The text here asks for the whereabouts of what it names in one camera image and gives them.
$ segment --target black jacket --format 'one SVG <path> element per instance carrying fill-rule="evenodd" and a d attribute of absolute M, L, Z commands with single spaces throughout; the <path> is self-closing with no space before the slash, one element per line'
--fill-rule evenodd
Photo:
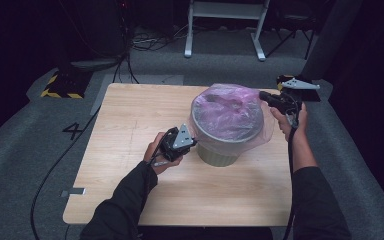
<path fill-rule="evenodd" d="M 136 240 L 145 192 L 157 185 L 157 175 L 140 162 L 103 201 L 83 229 L 81 239 Z M 332 189 L 317 167 L 296 171 L 292 177 L 295 208 L 294 239 L 351 239 L 345 218 Z"/>

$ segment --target chair leg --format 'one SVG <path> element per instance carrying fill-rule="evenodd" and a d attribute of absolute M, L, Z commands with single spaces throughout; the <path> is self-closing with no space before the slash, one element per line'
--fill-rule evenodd
<path fill-rule="evenodd" d="M 284 38 L 279 44 L 277 44 L 276 47 L 274 47 L 270 52 L 269 54 L 266 55 L 266 57 L 269 57 L 274 51 L 276 51 L 286 40 L 288 40 L 292 35 L 294 34 L 294 32 L 291 32 L 286 38 Z"/>
<path fill-rule="evenodd" d="M 310 36 L 310 40 L 308 43 L 307 52 L 305 53 L 305 57 L 304 57 L 305 60 L 307 60 L 307 58 L 308 58 L 308 53 L 310 52 L 311 43 L 313 42 L 313 38 L 314 38 L 314 30 L 311 31 L 311 36 Z"/>

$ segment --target purple plastic bag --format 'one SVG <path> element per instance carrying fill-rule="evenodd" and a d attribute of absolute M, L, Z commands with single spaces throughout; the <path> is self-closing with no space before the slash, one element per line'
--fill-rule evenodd
<path fill-rule="evenodd" d="M 235 84 L 214 84 L 191 106 L 189 126 L 198 144 L 224 156 L 270 141 L 274 117 L 259 90 Z"/>

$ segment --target black cable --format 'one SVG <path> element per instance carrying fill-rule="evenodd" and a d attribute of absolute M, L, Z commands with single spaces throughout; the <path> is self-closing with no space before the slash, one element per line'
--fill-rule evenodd
<path fill-rule="evenodd" d="M 130 53 L 127 54 L 126 61 L 127 61 L 127 68 L 129 70 L 130 76 L 135 80 L 137 84 L 139 84 L 139 81 L 136 79 L 135 75 L 133 74 L 132 66 L 130 64 Z"/>
<path fill-rule="evenodd" d="M 67 235 L 68 235 L 68 229 L 70 229 L 70 224 L 67 224 L 67 229 L 65 229 L 65 236 L 64 236 L 64 239 L 67 240 Z"/>
<path fill-rule="evenodd" d="M 292 174 L 294 173 L 294 163 L 293 163 L 293 144 L 292 144 L 292 141 L 294 139 L 294 135 L 295 135 L 295 131 L 297 129 L 296 128 L 291 128 L 291 132 L 289 133 L 289 138 L 288 138 L 288 156 L 289 156 L 289 172 L 291 174 L 291 180 L 292 180 Z M 285 230 L 285 235 L 283 237 L 283 240 L 287 240 L 288 237 L 289 237 L 289 233 L 291 231 L 291 228 L 292 228 L 292 222 L 294 220 L 294 214 L 295 212 L 295 209 L 294 209 L 294 204 L 292 202 L 291 204 L 291 210 L 289 212 L 289 218 L 288 218 L 288 225 L 286 227 L 286 230 Z"/>
<path fill-rule="evenodd" d="M 117 65 L 117 68 L 115 69 L 115 72 L 114 72 L 114 77 L 113 77 L 113 83 L 115 82 L 115 77 L 117 76 L 117 71 L 120 69 L 120 66 L 121 66 L 121 62 L 118 63 Z M 93 116 L 89 119 L 89 121 L 86 123 L 86 126 L 83 128 L 83 131 L 81 131 L 79 133 L 79 135 L 73 140 L 73 142 L 68 146 L 68 148 L 61 154 L 61 156 L 55 161 L 55 163 L 52 165 L 52 167 L 49 169 L 49 171 L 46 173 L 45 177 L 43 178 L 42 182 L 40 183 L 39 185 L 39 188 L 37 189 L 36 191 L 36 194 L 33 198 L 33 202 L 32 202 L 32 205 L 31 205 L 31 208 L 30 208 L 30 226 L 32 228 L 32 231 L 33 231 L 33 235 L 35 237 L 36 240 L 39 240 L 39 235 L 37 233 L 37 230 L 36 230 L 36 224 L 35 224 L 35 221 L 34 221 L 34 210 L 35 210 L 35 207 L 36 207 L 36 201 L 37 201 L 37 198 L 39 197 L 39 194 L 40 194 L 40 191 L 42 190 L 43 186 L 45 185 L 45 182 L 46 180 L 48 179 L 48 177 L 51 175 L 52 171 L 55 169 L 55 167 L 61 162 L 61 160 L 64 158 L 64 156 L 68 153 L 68 151 L 70 151 L 70 149 L 74 146 L 74 144 L 77 142 L 77 140 L 79 140 L 79 138 L 83 135 L 83 133 L 86 131 L 86 129 L 89 127 L 90 123 L 92 122 L 92 120 L 96 117 L 96 115 L 98 115 L 98 112 L 99 110 L 101 109 L 101 106 L 99 106 L 99 108 L 96 110 L 96 112 L 93 114 Z"/>
<path fill-rule="evenodd" d="M 294 135 L 295 135 L 295 132 L 299 126 L 299 111 L 300 109 L 298 108 L 298 103 L 296 102 L 296 100 L 289 94 L 286 94 L 285 95 L 287 97 L 289 97 L 295 104 L 295 111 L 296 111 L 296 114 L 295 114 L 295 119 L 294 119 L 294 123 L 295 125 L 292 125 L 291 124 L 291 131 L 289 132 L 289 138 L 288 138 L 288 158 L 289 158 L 289 173 L 291 175 L 291 181 L 292 181 L 292 175 L 294 173 L 294 155 L 293 155 L 293 140 L 294 140 Z M 285 230 L 285 235 L 283 237 L 283 240 L 287 240 L 288 237 L 289 237 L 289 233 L 291 232 L 291 229 L 292 229 L 292 223 L 293 223 L 293 220 L 294 220 L 294 216 L 295 216 L 295 208 L 294 208 L 294 204 L 292 202 L 291 204 L 291 210 L 289 212 L 289 218 L 288 218 L 288 225 L 286 227 L 286 230 Z"/>

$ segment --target black curtain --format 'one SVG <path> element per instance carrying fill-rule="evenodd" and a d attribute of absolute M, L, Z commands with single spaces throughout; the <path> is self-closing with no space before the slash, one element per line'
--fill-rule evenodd
<path fill-rule="evenodd" d="M 384 190 L 384 1 L 363 1 L 324 79 L 329 99 Z"/>

